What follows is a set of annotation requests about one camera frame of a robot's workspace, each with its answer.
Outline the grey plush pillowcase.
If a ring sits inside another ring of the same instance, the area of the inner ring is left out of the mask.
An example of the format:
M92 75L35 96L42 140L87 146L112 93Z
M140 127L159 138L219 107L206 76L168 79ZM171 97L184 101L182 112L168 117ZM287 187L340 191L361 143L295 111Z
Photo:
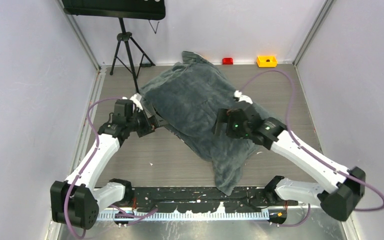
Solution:
M219 109L234 104L236 88L198 53L183 51L175 63L139 89L142 101L152 104L170 132L201 159L211 162L214 184L229 196L243 175L246 160L260 146L212 132Z

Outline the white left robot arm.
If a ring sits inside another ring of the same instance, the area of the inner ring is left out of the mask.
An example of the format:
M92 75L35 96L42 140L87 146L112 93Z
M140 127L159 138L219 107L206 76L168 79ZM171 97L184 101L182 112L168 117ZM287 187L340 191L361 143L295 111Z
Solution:
M55 181L50 187L52 220L68 227L89 230L99 213L118 203L128 207L134 199L131 182L111 179L95 189L97 181L113 155L120 150L131 133L144 137L165 125L138 93L130 98L115 98L109 120L98 129L93 128L95 141L88 153L64 181Z

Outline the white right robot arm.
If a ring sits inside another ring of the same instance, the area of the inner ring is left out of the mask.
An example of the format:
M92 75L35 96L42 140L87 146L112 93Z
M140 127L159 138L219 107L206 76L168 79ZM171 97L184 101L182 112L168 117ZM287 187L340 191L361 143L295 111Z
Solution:
M365 194L366 173L355 166L341 165L290 132L274 117L262 118L254 106L241 102L239 107L217 111L214 135L224 130L232 139L247 139L283 156L310 175L315 182L294 181L275 176L268 184L265 198L271 205L297 201L321 207L331 218L344 222Z

